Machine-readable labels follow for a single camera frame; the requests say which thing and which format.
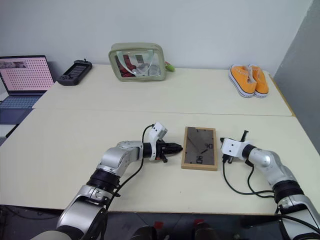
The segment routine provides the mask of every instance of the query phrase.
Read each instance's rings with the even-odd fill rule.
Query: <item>white shoe sole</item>
[[[257,98],[259,98],[259,99],[263,99],[263,98],[265,98],[266,96],[268,96],[268,93],[260,93],[260,92],[255,91],[255,92],[254,92],[254,96],[257,97]]]
[[[232,67],[233,67],[233,65],[230,67],[228,75],[229,75],[229,79],[231,80],[231,82],[233,83],[235,88],[238,90],[238,93],[240,94],[241,97],[252,98],[252,96],[254,95],[254,92],[253,93],[248,93],[248,92],[245,92],[245,91],[242,90],[242,88],[240,87],[240,85],[237,82],[237,80],[234,78],[234,76],[232,76],[232,73],[231,73],[231,68]]]

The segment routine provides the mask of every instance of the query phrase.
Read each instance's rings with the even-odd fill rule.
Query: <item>laptop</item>
[[[20,124],[54,84],[46,56],[0,56],[0,77],[8,97],[0,103],[0,124]]]

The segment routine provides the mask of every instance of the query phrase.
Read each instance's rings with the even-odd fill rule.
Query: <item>orange sneaker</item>
[[[249,74],[246,66],[233,64],[230,67],[229,78],[242,97],[251,98],[255,94],[257,82],[252,74]]]
[[[250,64],[248,66],[249,76],[256,81],[254,96],[257,98],[265,98],[269,93],[268,84],[264,72],[260,67]]]

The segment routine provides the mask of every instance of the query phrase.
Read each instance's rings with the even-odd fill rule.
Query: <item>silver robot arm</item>
[[[101,158],[89,181],[83,185],[61,214],[56,230],[43,232],[33,240],[97,239],[106,225],[108,207],[119,188],[120,177],[129,164],[143,158],[163,159],[164,154],[182,150],[176,143],[165,143],[167,129],[159,122],[152,125],[147,143],[122,141],[109,148]]]
[[[304,195],[295,176],[284,166],[279,156],[268,150],[255,147],[247,141],[236,141],[223,138],[221,150],[223,154],[251,162],[267,179],[274,192],[274,200],[281,214],[303,220],[316,228],[320,228],[320,215],[310,199]],[[285,229],[287,239],[309,239],[303,237],[320,237],[311,228],[298,222],[283,218],[280,230]]]

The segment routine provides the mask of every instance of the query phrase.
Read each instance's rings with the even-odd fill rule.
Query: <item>laptop screen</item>
[[[9,94],[44,93],[54,84],[44,55],[0,57],[0,77]]]

